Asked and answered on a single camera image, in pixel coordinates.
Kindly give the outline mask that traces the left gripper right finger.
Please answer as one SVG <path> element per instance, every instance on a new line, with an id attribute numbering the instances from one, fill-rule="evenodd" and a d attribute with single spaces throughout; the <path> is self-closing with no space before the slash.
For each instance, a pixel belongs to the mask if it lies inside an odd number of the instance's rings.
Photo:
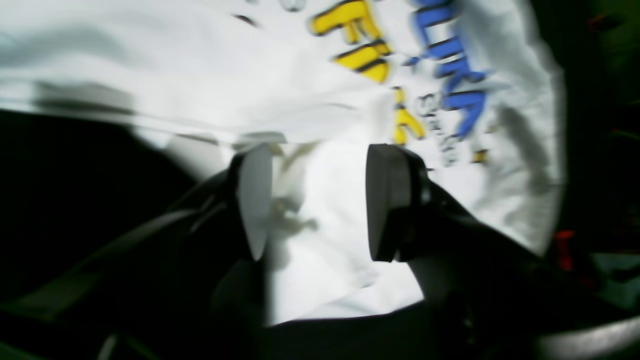
<path id="1" fill-rule="evenodd" d="M 397 145 L 366 154 L 370 256 L 408 264 L 439 360 L 637 360 L 639 317 L 478 221 Z"/>

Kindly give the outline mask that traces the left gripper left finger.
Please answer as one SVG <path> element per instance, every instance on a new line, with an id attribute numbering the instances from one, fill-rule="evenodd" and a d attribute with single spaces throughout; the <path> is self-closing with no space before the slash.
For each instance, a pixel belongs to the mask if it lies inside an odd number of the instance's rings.
<path id="1" fill-rule="evenodd" d="M 214 329 L 219 282 L 265 252 L 273 155 L 238 150 L 165 213 L 1 303 L 3 360 L 186 360 Z"/>

